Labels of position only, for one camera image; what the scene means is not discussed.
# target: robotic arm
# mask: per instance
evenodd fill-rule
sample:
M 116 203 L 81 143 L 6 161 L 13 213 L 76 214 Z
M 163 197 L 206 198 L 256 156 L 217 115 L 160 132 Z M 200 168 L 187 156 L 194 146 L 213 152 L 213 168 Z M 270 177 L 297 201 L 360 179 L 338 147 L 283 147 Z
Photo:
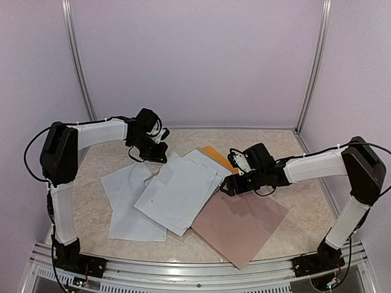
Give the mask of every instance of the robotic arm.
M 40 156 L 43 176 L 48 180 L 48 213 L 55 224 L 52 237 L 56 248 L 56 267 L 94 277 L 102 277 L 106 260 L 79 254 L 80 243 L 73 223 L 71 192 L 78 172 L 78 152 L 92 145 L 124 140 L 136 147 L 145 161 L 166 163 L 169 135 L 160 118 L 142 109 L 135 118 L 112 117 L 98 123 L 76 125 L 55 122 L 46 137 Z
M 106 260 L 80 254 L 80 243 L 73 224 L 71 191 L 78 171 L 78 152 L 89 146 L 115 140 L 136 147 L 144 161 L 166 163 L 169 135 L 160 118 L 142 109 L 134 118 L 112 117 L 105 121 L 63 124 L 50 127 L 40 156 L 43 176 L 48 182 L 48 213 L 56 227 L 52 242 L 56 248 L 54 265 L 61 269 L 101 278 Z M 226 177 L 220 190 L 229 196 L 259 190 L 263 186 L 289 186 L 303 180 L 326 176 L 348 176 L 351 198 L 320 243 L 318 251 L 293 259 L 297 277 L 344 266 L 341 247 L 366 219 L 381 196 L 386 168 L 361 137 L 354 137 L 341 148 L 287 157 L 277 161 L 259 143 L 241 152 L 230 150 L 230 163 L 239 174 Z
M 348 146 L 303 157 L 275 161 L 259 143 L 240 152 L 231 149 L 228 159 L 239 174 L 224 179 L 221 191 L 229 196 L 258 190 L 262 186 L 289 186 L 307 179 L 348 176 L 351 198 L 335 225 L 320 243 L 317 253 L 293 259 L 297 277 L 344 266 L 340 248 L 365 221 L 373 204 L 381 196 L 386 167 L 361 137 L 353 137 Z

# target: stack of papers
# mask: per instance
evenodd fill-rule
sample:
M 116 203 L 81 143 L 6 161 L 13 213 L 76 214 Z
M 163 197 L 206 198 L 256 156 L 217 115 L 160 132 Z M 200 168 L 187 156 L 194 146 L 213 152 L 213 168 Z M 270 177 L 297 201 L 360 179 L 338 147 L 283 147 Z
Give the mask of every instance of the stack of papers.
M 133 164 L 101 178 L 112 217 L 109 238 L 129 241 L 166 241 L 167 230 L 133 206 L 151 177 L 144 164 Z
M 231 174 L 194 150 L 185 157 L 172 153 L 157 176 L 147 182 L 134 207 L 182 236 L 224 177 Z

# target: lavender wall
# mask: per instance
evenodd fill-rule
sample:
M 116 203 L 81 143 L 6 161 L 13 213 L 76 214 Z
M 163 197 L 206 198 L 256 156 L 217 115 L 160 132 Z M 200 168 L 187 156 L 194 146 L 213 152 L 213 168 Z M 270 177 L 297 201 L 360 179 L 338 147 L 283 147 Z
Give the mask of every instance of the lavender wall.
M 49 229 L 45 185 L 23 151 L 53 121 L 86 120 L 60 1 L 2 1 L 0 9 L 0 291 L 16 292 L 36 241 Z M 40 175 L 43 139 L 29 162 Z
M 169 126 L 296 126 L 322 0 L 72 1 L 99 118 Z
M 360 135 L 391 149 L 391 2 L 334 1 L 321 71 L 303 137 L 312 151 Z M 391 158 L 377 152 L 391 170 Z M 347 179 L 327 181 L 339 207 Z M 391 276 L 391 194 L 372 208 L 360 229 L 381 292 Z

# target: beige tabletop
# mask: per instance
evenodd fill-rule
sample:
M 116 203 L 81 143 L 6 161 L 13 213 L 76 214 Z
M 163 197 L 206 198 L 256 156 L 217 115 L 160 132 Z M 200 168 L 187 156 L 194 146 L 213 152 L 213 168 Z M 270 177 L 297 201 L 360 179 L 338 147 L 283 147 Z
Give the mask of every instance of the beige tabletop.
M 244 150 L 263 142 L 275 159 L 301 154 L 291 131 L 268 130 L 172 130 L 166 139 L 167 156 L 180 156 L 197 147 L 211 146 L 227 155 L 230 148 Z M 73 188 L 73 215 L 81 252 L 100 256 L 160 262 L 225 262 L 192 229 L 178 237 L 167 232 L 166 242 L 135 242 L 108 239 L 112 210 L 100 178 L 133 161 L 124 142 L 93 146 L 85 156 Z M 152 174 L 161 164 L 146 162 Z M 288 215 L 258 252 L 255 259 L 276 258 L 316 250 L 334 223 L 317 180 L 280 187 L 271 196 L 289 210 Z

